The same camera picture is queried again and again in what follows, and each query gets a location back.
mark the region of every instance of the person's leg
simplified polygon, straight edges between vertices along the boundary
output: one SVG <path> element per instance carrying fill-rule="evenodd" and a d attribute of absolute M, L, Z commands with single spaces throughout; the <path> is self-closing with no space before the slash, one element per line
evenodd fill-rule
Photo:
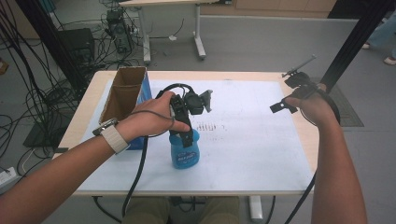
<path fill-rule="evenodd" d="M 370 46 L 380 46 L 393 36 L 396 31 L 396 10 L 392 13 L 389 19 L 382 25 L 375 28 L 373 33 L 370 35 L 367 42 Z"/>
<path fill-rule="evenodd" d="M 238 197 L 209 197 L 199 224 L 238 224 Z"/>
<path fill-rule="evenodd" d="M 169 209 L 169 201 L 165 197 L 133 197 L 122 224 L 165 224 Z"/>

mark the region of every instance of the shoe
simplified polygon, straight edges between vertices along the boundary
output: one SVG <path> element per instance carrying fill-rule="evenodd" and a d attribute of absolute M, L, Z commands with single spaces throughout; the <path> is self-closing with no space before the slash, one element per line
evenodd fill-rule
<path fill-rule="evenodd" d="M 389 65 L 395 65 L 396 64 L 396 59 L 393 57 L 388 57 L 384 60 L 385 64 L 389 64 Z"/>
<path fill-rule="evenodd" d="M 369 43 L 364 43 L 363 46 L 361 46 L 362 49 L 369 49 L 370 48 L 370 44 Z"/>

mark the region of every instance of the black handheld device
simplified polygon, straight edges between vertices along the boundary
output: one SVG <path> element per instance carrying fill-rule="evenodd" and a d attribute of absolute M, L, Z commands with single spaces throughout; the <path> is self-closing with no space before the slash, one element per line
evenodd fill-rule
<path fill-rule="evenodd" d="M 189 92 L 185 94 L 183 93 L 182 96 L 179 94 L 172 96 L 169 105 L 172 116 L 175 118 L 175 120 L 188 124 L 190 126 L 190 130 L 188 132 L 169 132 L 172 135 L 179 134 L 183 143 L 183 147 L 190 147 L 192 146 L 192 127 L 189 118 L 189 112 L 191 115 L 201 115 L 204 112 L 204 108 L 207 112 L 210 112 L 212 110 L 210 108 L 210 99 L 211 93 L 213 91 L 207 90 L 201 95 L 198 95 L 194 92 L 191 86 L 182 83 L 176 83 L 160 91 L 156 98 L 161 97 L 165 91 L 170 91 L 173 88 L 182 88 L 183 90 L 186 88 L 189 90 Z"/>

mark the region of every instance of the blue spray bottle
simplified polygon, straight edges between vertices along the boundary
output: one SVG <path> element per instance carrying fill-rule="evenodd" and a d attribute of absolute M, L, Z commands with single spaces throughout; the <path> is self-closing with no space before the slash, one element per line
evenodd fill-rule
<path fill-rule="evenodd" d="M 183 147 L 179 134 L 171 134 L 169 141 L 171 143 L 172 163 L 177 169 L 186 169 L 195 165 L 200 157 L 198 142 L 199 134 L 192 129 L 192 145 Z"/>

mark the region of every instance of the brown cardboard box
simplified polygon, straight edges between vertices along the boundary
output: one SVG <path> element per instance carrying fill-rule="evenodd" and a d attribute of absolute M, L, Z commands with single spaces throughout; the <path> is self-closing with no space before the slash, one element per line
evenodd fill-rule
<path fill-rule="evenodd" d="M 114 77 L 100 122 L 125 119 L 136 104 L 148 99 L 151 99 L 151 89 L 146 67 L 122 67 Z M 136 138 L 130 144 L 130 149 L 141 149 L 143 138 Z"/>

